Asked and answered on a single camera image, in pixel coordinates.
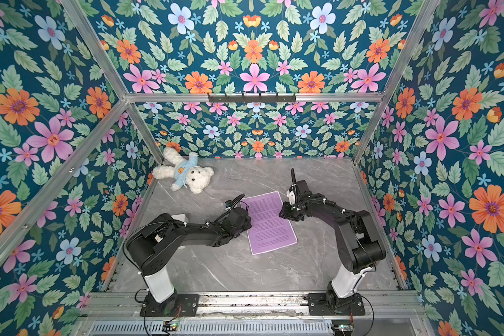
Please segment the purple printed paper sheet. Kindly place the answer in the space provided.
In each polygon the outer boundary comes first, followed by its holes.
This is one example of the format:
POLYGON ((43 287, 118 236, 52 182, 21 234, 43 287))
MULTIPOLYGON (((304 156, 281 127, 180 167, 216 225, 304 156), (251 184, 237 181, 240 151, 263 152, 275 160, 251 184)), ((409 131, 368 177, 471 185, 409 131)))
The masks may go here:
POLYGON ((269 253, 298 242, 291 222, 279 216, 283 207, 279 191, 246 197, 241 201, 248 208, 251 228, 247 230, 251 254, 269 253))

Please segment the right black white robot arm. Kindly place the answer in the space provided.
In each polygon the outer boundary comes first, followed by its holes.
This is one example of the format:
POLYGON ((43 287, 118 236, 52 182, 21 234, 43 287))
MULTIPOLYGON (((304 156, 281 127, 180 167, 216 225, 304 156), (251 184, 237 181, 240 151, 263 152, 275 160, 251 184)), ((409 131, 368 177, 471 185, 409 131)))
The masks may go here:
POLYGON ((334 231, 341 267, 328 285, 326 302, 341 305, 351 300, 361 280, 386 258, 371 213, 346 209, 320 193, 312 193, 305 180, 296 179, 293 169, 287 197, 279 213, 281 218, 293 222, 317 218, 334 231))

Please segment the white box behind left arm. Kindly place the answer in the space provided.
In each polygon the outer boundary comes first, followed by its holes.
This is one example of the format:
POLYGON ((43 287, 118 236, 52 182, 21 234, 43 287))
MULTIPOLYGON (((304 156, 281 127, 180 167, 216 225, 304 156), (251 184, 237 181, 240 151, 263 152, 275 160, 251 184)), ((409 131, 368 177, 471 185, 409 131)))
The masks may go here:
POLYGON ((188 222, 188 217, 186 214, 176 214, 172 215, 172 218, 174 220, 180 221, 180 222, 188 222))

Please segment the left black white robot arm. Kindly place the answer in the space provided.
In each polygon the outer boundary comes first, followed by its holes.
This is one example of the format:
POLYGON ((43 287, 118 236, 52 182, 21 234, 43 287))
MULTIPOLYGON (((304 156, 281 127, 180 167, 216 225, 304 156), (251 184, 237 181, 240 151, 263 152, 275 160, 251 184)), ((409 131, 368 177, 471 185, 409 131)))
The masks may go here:
POLYGON ((150 298, 162 304, 176 292, 167 264, 181 247, 217 248, 249 229, 251 217, 246 207, 231 207, 216 220, 205 223, 189 223, 162 214, 127 238, 125 250, 143 277, 150 298))

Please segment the white teddy bear blue shirt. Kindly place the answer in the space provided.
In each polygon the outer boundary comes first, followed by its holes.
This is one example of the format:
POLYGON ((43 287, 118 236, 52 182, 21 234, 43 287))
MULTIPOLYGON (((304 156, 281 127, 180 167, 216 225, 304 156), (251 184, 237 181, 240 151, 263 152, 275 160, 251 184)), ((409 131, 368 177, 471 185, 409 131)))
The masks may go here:
POLYGON ((158 180, 172 178, 174 180, 170 186, 172 191, 188 188, 191 193, 200 194, 210 184, 214 170, 198 165, 197 153, 190 152, 185 158, 175 148, 165 148, 162 154, 169 165, 155 167, 152 175, 158 180))

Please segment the white ventilation grille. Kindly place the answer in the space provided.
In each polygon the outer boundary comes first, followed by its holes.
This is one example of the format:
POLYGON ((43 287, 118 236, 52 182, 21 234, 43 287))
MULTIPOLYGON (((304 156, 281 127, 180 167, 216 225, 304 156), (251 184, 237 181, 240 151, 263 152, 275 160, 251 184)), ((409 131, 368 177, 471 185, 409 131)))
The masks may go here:
POLYGON ((91 335, 333 335, 327 321, 186 320, 166 324, 163 321, 97 322, 91 335))

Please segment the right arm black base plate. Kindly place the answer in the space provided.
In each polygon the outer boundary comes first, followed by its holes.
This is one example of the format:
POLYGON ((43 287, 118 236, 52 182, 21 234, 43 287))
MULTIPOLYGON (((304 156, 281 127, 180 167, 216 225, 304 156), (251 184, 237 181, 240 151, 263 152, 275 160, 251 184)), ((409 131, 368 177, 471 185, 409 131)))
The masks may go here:
POLYGON ((309 293, 304 296, 311 316, 364 316, 365 306, 360 294, 338 298, 334 293, 309 293))

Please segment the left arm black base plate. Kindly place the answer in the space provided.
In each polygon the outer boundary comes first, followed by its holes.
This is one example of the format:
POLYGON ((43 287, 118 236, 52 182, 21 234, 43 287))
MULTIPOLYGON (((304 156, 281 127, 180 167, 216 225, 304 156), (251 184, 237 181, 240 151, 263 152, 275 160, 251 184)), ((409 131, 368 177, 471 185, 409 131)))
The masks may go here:
POLYGON ((173 293, 164 302, 159 303, 149 293, 143 302, 141 317, 191 317, 196 316, 200 296, 198 294, 173 293))

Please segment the black hook rail on frame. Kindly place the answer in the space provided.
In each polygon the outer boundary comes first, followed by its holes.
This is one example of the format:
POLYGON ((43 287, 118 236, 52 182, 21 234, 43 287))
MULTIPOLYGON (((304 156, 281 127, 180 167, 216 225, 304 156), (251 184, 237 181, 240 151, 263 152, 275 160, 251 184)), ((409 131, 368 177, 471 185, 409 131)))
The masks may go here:
POLYGON ((277 104, 277 103, 293 103, 297 101, 296 94, 280 94, 280 93, 258 93, 258 94, 208 94, 208 102, 210 103, 236 103, 236 104, 247 104, 247 103, 265 103, 265 104, 277 104))

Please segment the aluminium front mounting rail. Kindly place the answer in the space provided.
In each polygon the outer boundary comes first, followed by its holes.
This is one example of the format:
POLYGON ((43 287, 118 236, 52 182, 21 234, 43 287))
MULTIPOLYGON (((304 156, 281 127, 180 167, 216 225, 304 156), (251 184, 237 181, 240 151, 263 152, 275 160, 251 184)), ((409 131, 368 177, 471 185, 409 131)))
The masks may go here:
POLYGON ((362 291, 361 301, 342 311, 327 308, 319 291, 197 292, 180 295, 169 313, 153 317, 178 319, 425 319, 414 291, 362 291))

